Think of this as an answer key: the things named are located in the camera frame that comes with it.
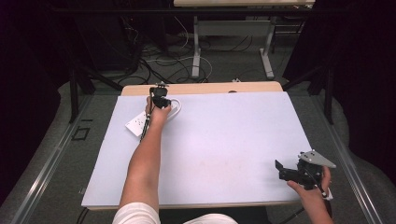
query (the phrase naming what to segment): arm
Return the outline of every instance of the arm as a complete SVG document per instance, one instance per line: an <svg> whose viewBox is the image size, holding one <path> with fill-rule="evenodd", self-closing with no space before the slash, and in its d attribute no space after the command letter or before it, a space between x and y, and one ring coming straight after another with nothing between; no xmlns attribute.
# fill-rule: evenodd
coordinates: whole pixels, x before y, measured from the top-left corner
<svg viewBox="0 0 396 224"><path fill-rule="evenodd" d="M329 167L323 167L322 187L329 194L331 180ZM326 205L319 189L305 190L299 184L288 181L288 185L294 189L301 197L301 202L312 223L331 224L332 218L327 212Z"/></svg>
<svg viewBox="0 0 396 224"><path fill-rule="evenodd" d="M158 181L161 165L161 137L171 106L154 106L145 137L134 151L128 166L119 209L128 203L146 203L159 211ZM149 112L149 98L146 113Z"/></svg>

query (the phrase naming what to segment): person's right hand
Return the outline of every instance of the person's right hand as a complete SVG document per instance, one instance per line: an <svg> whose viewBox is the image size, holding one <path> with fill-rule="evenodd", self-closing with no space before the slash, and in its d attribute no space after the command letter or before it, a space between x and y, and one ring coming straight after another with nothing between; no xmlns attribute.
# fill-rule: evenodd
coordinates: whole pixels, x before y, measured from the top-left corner
<svg viewBox="0 0 396 224"><path fill-rule="evenodd" d="M151 112L151 118L150 118L150 126L157 126L160 125L160 127L163 127L165 124L169 112L172 110L172 106L167 106L166 108L160 109L155 104L150 103L151 99L148 96L147 98L147 105L146 105L146 114Z"/></svg>
<svg viewBox="0 0 396 224"><path fill-rule="evenodd" d="M330 174L329 167L323 166L321 186L327 195L329 195L331 179L332 176ZM300 195L303 207L311 218L312 223L332 223L332 219L327 212L320 189L314 188L306 190L291 180L288 181L288 185Z"/></svg>

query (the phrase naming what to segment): person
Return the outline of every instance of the person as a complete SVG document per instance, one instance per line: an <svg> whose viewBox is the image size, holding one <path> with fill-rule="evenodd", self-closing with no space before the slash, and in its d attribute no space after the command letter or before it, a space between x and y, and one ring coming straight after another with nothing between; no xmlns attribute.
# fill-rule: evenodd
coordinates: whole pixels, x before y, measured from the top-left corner
<svg viewBox="0 0 396 224"><path fill-rule="evenodd" d="M150 106L147 98L146 113L150 114L149 128L132 156L122 190L120 205L113 224L157 224L159 218L158 183L161 164L161 140L163 127L171 106L158 108ZM328 189L330 170L323 167L322 187ZM319 189L305 190L299 184L288 181L288 185L301 197L302 205L312 223L332 223ZM222 214L209 214L185 224L234 224L236 221Z"/></svg>

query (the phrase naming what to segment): white power strip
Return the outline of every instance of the white power strip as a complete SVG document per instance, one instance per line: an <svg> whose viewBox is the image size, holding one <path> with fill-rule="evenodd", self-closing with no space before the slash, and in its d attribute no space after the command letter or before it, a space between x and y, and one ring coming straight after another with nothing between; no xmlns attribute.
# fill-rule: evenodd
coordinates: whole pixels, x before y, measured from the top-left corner
<svg viewBox="0 0 396 224"><path fill-rule="evenodd" d="M172 102L172 110L168 114L168 121L173 119L181 110L181 102L179 100L171 99L170 101ZM143 129L145 128L146 118L146 111L143 111L142 113L134 117L134 119L131 119L128 123L126 123L125 126L132 133L134 133L134 135L140 136L143 132Z"/></svg>

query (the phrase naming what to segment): desk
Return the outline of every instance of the desk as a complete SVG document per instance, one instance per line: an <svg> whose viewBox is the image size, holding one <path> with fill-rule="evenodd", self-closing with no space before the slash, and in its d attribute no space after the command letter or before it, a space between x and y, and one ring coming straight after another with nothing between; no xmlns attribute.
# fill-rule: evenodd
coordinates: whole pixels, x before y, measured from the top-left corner
<svg viewBox="0 0 396 224"><path fill-rule="evenodd" d="M278 179L275 160L295 169L299 152L311 147L278 83L175 84L168 90L168 97L183 106L163 130L161 208L299 201ZM149 86L124 88L82 206L117 208L129 160L139 143L124 124L143 110L148 93Z"/></svg>
<svg viewBox="0 0 396 224"><path fill-rule="evenodd" d="M279 7L313 5L315 0L175 0L176 7ZM276 26L276 17L270 21L198 21L194 17L194 59L192 62L192 77L199 76L201 49L200 35L263 35L266 36L264 48L260 49L262 64L268 79L275 78L268 51Z"/></svg>

